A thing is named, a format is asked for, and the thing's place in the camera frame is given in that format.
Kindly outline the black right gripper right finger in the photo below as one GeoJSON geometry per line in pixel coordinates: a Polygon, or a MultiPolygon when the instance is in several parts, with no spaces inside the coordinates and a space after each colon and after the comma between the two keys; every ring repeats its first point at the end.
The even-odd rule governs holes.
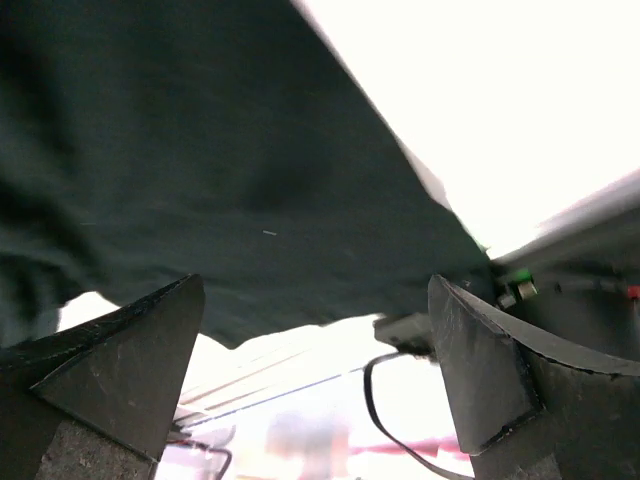
{"type": "Polygon", "coordinates": [[[478,479],[636,479],[639,363],[559,337],[442,277],[433,342],[478,479]]]}

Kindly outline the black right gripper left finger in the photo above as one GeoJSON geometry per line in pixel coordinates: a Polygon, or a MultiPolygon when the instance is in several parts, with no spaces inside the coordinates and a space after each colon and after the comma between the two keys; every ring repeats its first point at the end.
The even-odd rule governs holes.
{"type": "Polygon", "coordinates": [[[191,275],[2,350],[2,478],[152,478],[204,305],[203,281],[191,275]]]}

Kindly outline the black t-shirt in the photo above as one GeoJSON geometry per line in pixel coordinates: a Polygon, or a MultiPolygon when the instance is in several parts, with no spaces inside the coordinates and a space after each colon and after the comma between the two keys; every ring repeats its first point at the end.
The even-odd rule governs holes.
{"type": "Polygon", "coordinates": [[[287,1],[1,5],[1,343],[203,278],[234,348],[428,308],[487,256],[287,1]]]}

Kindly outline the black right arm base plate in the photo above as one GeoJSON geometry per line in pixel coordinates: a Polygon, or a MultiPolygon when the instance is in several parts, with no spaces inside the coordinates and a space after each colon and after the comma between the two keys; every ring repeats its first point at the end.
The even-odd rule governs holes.
{"type": "Polygon", "coordinates": [[[639,212],[536,241],[446,281],[575,344],[639,357],[639,212]]]}

